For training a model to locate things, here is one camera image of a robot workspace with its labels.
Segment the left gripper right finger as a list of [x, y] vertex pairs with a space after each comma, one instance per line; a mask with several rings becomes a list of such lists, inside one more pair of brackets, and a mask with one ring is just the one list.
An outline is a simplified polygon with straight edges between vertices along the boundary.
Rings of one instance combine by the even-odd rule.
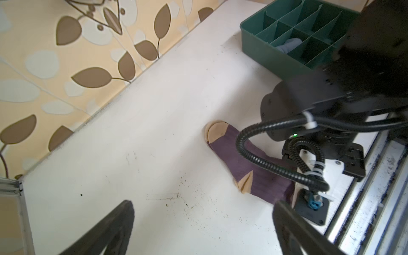
[[284, 255], [344, 254], [284, 201], [274, 205], [273, 222]]

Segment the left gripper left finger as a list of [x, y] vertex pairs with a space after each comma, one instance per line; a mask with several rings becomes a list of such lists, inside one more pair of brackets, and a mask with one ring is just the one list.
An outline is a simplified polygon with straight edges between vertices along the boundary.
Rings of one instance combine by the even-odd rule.
[[129, 245], [135, 210], [129, 200], [122, 201], [63, 255], [125, 255]]

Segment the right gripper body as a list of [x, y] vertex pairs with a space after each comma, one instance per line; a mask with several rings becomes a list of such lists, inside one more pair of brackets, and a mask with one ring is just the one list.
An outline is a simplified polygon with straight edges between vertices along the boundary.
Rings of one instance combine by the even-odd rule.
[[342, 162], [343, 174], [360, 182], [366, 176], [366, 168], [363, 147], [353, 142], [356, 135], [353, 132], [317, 132], [300, 139], [317, 144], [321, 150], [318, 155], [325, 156], [325, 164], [332, 159]]

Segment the purple sock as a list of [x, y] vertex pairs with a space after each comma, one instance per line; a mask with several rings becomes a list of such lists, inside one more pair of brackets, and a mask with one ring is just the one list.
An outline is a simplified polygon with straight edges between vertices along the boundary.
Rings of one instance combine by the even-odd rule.
[[210, 149], [231, 172], [234, 183], [241, 193], [249, 193], [272, 205], [281, 200], [291, 204], [295, 183], [242, 157], [235, 146], [239, 133], [232, 125], [217, 120], [206, 125], [204, 137]]

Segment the green divided plastic tray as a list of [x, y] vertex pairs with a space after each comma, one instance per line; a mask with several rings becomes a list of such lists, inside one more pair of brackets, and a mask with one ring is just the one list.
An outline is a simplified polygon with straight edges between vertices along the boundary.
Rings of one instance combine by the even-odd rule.
[[289, 80], [330, 62], [359, 15], [326, 1], [274, 1], [240, 24], [242, 51]]

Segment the blue orange striped sock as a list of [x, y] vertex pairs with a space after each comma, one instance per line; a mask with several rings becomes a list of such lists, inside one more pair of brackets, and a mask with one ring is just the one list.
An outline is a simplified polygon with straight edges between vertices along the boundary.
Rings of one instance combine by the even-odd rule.
[[302, 42], [303, 41], [300, 38], [290, 38], [286, 40], [284, 44], [276, 46], [276, 49], [284, 54], [287, 54], [300, 46]]

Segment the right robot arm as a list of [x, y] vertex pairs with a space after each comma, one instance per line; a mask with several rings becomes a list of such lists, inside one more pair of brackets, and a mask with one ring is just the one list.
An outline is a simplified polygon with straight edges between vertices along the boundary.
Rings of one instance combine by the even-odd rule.
[[[280, 82], [261, 103], [261, 122], [235, 146], [246, 160], [308, 187], [328, 191], [326, 159], [343, 158], [358, 133], [408, 127], [408, 3], [373, 1], [353, 22], [333, 60]], [[246, 148], [266, 133], [285, 141], [297, 170]]]

